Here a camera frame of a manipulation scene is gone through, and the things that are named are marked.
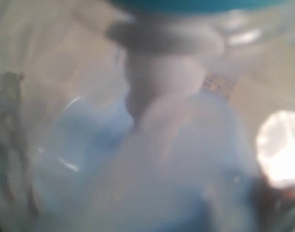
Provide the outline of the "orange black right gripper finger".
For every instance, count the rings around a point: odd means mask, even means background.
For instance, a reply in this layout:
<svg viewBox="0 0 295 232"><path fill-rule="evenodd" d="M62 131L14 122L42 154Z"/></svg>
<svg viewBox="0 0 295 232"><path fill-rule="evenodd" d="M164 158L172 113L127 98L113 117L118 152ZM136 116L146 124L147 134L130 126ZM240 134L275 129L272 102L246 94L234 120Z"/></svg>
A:
<svg viewBox="0 0 295 232"><path fill-rule="evenodd" d="M257 232L295 232L295 193L259 180L253 190Z"/></svg>

